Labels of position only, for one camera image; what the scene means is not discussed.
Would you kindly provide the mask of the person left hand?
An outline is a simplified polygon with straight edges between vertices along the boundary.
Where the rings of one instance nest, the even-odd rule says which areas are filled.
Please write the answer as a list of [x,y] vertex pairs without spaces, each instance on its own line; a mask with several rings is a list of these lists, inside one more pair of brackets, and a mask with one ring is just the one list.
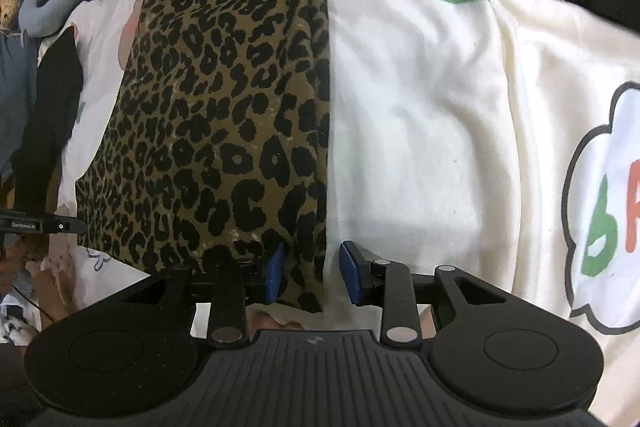
[[25,234],[17,242],[1,249],[1,277],[14,275],[27,262],[41,262],[49,252],[49,239],[45,235]]

